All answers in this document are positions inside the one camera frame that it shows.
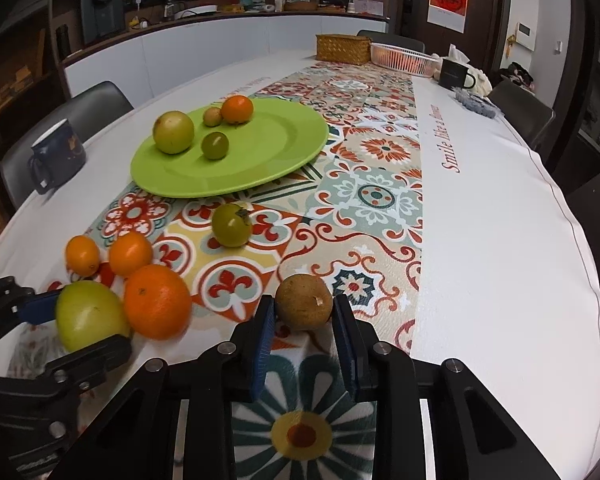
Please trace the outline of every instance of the blue mug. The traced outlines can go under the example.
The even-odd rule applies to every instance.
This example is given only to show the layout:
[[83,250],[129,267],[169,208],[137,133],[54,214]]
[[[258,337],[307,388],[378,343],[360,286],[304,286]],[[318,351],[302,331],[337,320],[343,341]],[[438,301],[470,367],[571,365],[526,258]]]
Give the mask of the blue mug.
[[67,119],[39,136],[31,149],[27,166],[40,195],[71,180],[87,161],[84,146]]

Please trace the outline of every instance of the orange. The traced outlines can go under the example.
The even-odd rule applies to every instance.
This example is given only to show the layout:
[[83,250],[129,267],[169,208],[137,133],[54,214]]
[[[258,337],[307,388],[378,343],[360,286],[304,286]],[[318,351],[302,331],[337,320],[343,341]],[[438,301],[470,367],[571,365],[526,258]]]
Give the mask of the orange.
[[126,280],[123,303],[129,324],[150,339],[168,339],[189,326],[189,288],[168,267],[151,264],[136,270]]
[[221,113],[229,124],[245,123],[253,115],[253,103],[244,95],[234,95],[222,103]]
[[100,266],[100,249],[88,236],[74,236],[64,248],[64,260],[68,269],[88,278]]
[[154,248],[140,233],[128,232],[111,244],[109,265],[114,274],[127,278],[154,259]]

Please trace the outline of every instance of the white tablecloth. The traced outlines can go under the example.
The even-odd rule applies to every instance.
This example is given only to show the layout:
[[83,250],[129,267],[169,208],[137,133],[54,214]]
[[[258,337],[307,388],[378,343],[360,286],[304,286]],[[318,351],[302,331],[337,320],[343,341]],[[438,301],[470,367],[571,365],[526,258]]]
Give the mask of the white tablecloth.
[[[43,285],[66,241],[128,184],[159,114],[256,91],[312,62],[285,51],[229,66],[111,124],[87,143],[72,181],[18,210],[0,237],[0,277]],[[600,288],[584,233],[506,121],[465,110],[430,80],[413,83],[425,199],[411,355],[460,358],[558,475],[580,480],[600,456]],[[17,329],[0,341],[0,374],[16,338]]]

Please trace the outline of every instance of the wicker basket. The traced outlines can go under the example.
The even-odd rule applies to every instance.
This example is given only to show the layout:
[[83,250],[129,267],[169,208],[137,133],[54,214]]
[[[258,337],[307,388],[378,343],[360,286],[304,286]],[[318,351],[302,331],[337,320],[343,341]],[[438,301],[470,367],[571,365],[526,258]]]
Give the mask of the wicker basket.
[[317,34],[317,54],[320,61],[336,61],[362,65],[371,60],[371,40],[365,36]]
[[287,2],[285,10],[294,10],[299,12],[307,12],[308,10],[317,10],[318,4],[315,2]]
[[436,59],[432,56],[382,43],[371,45],[371,61],[390,70],[421,77],[432,77],[436,66]]

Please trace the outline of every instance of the green apple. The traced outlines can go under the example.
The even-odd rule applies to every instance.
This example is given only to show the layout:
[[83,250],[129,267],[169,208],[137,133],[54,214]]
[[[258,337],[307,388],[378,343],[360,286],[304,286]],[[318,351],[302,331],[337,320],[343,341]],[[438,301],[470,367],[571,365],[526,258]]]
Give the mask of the green apple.
[[131,329],[120,298],[109,287],[84,280],[62,289],[56,301],[60,342],[69,352],[114,334],[129,337]]
[[173,155],[186,150],[193,142],[194,125],[184,112],[165,112],[155,120],[154,141],[157,148]]

